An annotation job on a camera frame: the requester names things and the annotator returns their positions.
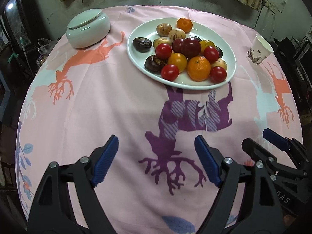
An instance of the purple deer print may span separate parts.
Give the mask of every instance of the purple deer print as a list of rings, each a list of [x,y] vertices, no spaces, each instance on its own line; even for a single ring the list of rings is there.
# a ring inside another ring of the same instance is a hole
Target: purple deer print
[[[183,181],[186,178],[181,170],[181,162],[187,162],[198,172],[199,179],[195,187],[199,184],[203,186],[203,180],[206,181],[203,171],[195,164],[194,160],[182,157],[180,156],[181,151],[174,150],[175,136],[178,131],[215,132],[230,126],[232,119],[229,119],[227,107],[233,100],[233,96],[231,83],[228,83],[228,85],[229,93],[226,97],[215,101],[216,91],[212,90],[209,92],[209,100],[205,104],[195,100],[183,100],[182,89],[177,89],[174,92],[172,87],[165,85],[169,100],[165,102],[158,120],[159,136],[150,131],[145,133],[145,137],[149,141],[152,151],[157,155],[157,159],[144,158],[139,163],[147,162],[145,174],[148,174],[152,163],[155,162],[153,168],[159,168],[153,170],[151,175],[155,176],[155,183],[158,184],[160,174],[165,172],[171,195],[174,195],[173,189],[176,189],[176,187],[179,189],[184,185],[179,183],[180,176],[182,176]],[[172,172],[167,167],[168,162],[175,163]]]

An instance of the plastic bag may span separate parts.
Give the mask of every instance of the plastic bag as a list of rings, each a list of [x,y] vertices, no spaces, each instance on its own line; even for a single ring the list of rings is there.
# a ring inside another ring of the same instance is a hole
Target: plastic bag
[[[56,44],[57,40],[47,40],[44,38],[38,39],[38,52],[41,54],[36,61],[38,67],[41,67],[41,65],[45,62]]]

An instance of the round table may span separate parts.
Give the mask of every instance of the round table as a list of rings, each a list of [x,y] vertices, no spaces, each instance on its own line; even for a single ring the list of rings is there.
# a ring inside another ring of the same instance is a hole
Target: round table
[[[243,139],[250,137],[280,163],[292,166],[285,153],[262,137],[269,127],[302,142],[302,130],[275,56],[257,66],[247,58],[256,31],[181,7],[119,6],[103,11],[111,21],[107,37],[76,50],[63,36],[26,95],[16,148],[17,184],[26,217],[51,161],[74,163],[112,134],[119,138],[119,150],[95,191],[117,233],[198,230],[217,193],[194,150],[199,134],[240,164],[253,165],[241,149]],[[211,91],[182,90],[135,68],[127,56],[128,36],[140,24],[165,17],[187,17],[221,35],[237,59],[231,82]],[[69,187],[77,221],[86,226],[74,185]],[[239,186],[229,224],[236,219],[242,193]]]

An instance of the jar lid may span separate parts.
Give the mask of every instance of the jar lid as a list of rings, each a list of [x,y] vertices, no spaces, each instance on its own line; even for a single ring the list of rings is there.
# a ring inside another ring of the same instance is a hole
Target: jar lid
[[[78,28],[96,18],[102,12],[101,9],[90,9],[75,16],[67,25],[69,29]]]

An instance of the cup rim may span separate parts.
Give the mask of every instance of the cup rim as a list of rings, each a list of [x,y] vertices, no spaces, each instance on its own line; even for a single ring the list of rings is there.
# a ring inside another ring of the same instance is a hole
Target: cup rim
[[[256,34],[255,37],[260,41],[265,49],[267,49],[271,53],[274,53],[273,47],[265,38],[263,38],[260,34]]]

